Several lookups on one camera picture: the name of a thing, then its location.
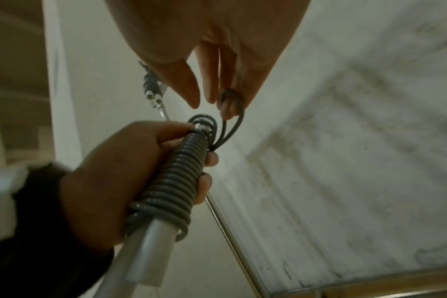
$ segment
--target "person's right hand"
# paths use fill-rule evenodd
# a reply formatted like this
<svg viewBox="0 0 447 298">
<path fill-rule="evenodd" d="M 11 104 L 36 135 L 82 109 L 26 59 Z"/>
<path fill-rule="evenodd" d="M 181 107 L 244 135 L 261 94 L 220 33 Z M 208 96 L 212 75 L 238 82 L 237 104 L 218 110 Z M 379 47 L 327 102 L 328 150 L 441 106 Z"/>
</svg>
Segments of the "person's right hand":
<svg viewBox="0 0 447 298">
<path fill-rule="evenodd" d="M 204 96 L 240 93 L 246 108 L 296 31 L 310 0 L 106 0 L 126 41 L 188 104 L 199 88 L 186 58 L 194 49 Z M 238 115 L 232 99 L 218 108 Z"/>
</svg>

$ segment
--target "wooden trim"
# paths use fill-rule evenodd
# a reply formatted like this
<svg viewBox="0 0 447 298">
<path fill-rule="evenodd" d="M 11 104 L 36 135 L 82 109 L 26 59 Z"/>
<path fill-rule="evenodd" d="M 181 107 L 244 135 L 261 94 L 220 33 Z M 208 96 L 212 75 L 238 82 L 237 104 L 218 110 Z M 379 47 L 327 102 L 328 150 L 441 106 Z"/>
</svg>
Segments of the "wooden trim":
<svg viewBox="0 0 447 298">
<path fill-rule="evenodd" d="M 401 298 L 447 291 L 447 269 L 396 275 L 324 289 L 281 293 L 274 298 Z"/>
</svg>

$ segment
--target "spiral tubing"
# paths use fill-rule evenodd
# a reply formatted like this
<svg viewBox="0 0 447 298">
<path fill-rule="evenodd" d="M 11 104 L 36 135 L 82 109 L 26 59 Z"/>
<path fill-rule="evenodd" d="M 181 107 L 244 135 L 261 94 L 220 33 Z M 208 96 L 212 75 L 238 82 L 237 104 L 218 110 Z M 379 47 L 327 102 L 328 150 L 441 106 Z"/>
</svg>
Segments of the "spiral tubing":
<svg viewBox="0 0 447 298">
<path fill-rule="evenodd" d="M 197 181 L 202 175 L 208 151 L 215 151 L 225 144 L 240 127 L 245 110 L 241 96 L 230 88 L 220 92 L 221 103 L 232 98 L 240 112 L 237 122 L 225 135 L 226 121 L 222 121 L 222 131 L 217 136 L 216 120 L 206 114 L 199 114 L 188 122 L 197 126 L 191 130 L 161 166 L 158 175 L 142 192 L 138 201 L 131 203 L 134 212 L 127 218 L 125 232 L 130 235 L 151 218 L 165 220 L 179 229 L 176 241 L 183 240 L 191 224 L 191 209 L 197 193 Z"/>
</svg>

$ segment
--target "person's left hand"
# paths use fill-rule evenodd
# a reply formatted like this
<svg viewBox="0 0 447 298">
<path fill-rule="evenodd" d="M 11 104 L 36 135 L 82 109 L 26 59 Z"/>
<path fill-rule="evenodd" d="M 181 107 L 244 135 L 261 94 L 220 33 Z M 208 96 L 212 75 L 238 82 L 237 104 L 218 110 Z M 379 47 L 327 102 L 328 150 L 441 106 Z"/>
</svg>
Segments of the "person's left hand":
<svg viewBox="0 0 447 298">
<path fill-rule="evenodd" d="M 130 202 L 146 188 L 159 166 L 194 125 L 136 122 L 95 148 L 60 182 L 60 199 L 73 234 L 86 246 L 106 250 L 123 241 Z M 205 165 L 215 166 L 216 153 Z M 212 177 L 203 173 L 195 204 L 204 201 Z"/>
</svg>

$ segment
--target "finger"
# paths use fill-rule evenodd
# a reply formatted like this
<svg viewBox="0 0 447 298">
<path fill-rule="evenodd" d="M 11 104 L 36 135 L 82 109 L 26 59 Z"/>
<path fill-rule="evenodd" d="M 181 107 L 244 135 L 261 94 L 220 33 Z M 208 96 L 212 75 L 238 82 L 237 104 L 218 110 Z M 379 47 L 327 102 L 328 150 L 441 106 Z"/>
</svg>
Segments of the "finger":
<svg viewBox="0 0 447 298">
<path fill-rule="evenodd" d="M 215 152 L 207 152 L 205 166 L 216 166 L 219 163 L 219 156 Z"/>
<path fill-rule="evenodd" d="M 149 122 L 151 133 L 156 137 L 156 141 L 161 144 L 166 141 L 176 140 L 186 136 L 190 129 L 194 127 L 192 123 L 176 121 Z"/>
<path fill-rule="evenodd" d="M 179 94 L 192 108 L 199 107 L 200 94 L 197 80 L 184 59 L 166 64 L 145 59 L 144 61 L 161 80 Z"/>
<path fill-rule="evenodd" d="M 235 73 L 235 63 L 237 55 L 229 48 L 220 47 L 220 73 L 219 73 L 219 90 L 227 87 L 231 87 L 233 76 Z M 217 101 L 217 108 L 222 111 L 222 103 Z"/>
<path fill-rule="evenodd" d="M 197 182 L 197 194 L 196 199 L 194 201 L 195 205 L 204 202 L 205 195 L 208 193 L 211 187 L 212 187 L 212 176 L 207 173 L 203 173 L 202 176 L 199 177 L 199 180 Z"/>
<path fill-rule="evenodd" d="M 214 104 L 219 91 L 219 47 L 201 41 L 194 48 L 202 76 L 202 88 L 207 102 Z"/>
<path fill-rule="evenodd" d="M 243 108 L 247 108 L 248 105 L 255 98 L 256 94 L 260 90 L 264 81 L 271 72 L 274 62 L 268 63 L 266 66 L 255 70 L 246 66 L 241 62 L 240 59 L 237 60 L 235 75 L 233 76 L 232 89 L 237 91 L 243 99 Z M 231 119 L 239 114 L 238 103 L 233 101 L 229 107 L 228 113 L 223 115 L 224 120 Z"/>
</svg>

